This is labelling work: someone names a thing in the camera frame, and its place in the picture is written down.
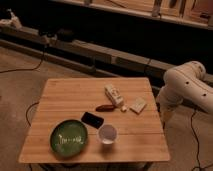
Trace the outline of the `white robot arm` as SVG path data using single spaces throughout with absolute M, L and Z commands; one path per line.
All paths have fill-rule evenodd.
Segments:
M 163 76 L 165 85 L 160 89 L 156 102 L 160 105 L 162 122 L 167 122 L 173 110 L 187 99 L 209 114 L 213 114 L 213 87 L 203 82 L 204 65 L 190 61 L 168 69 Z

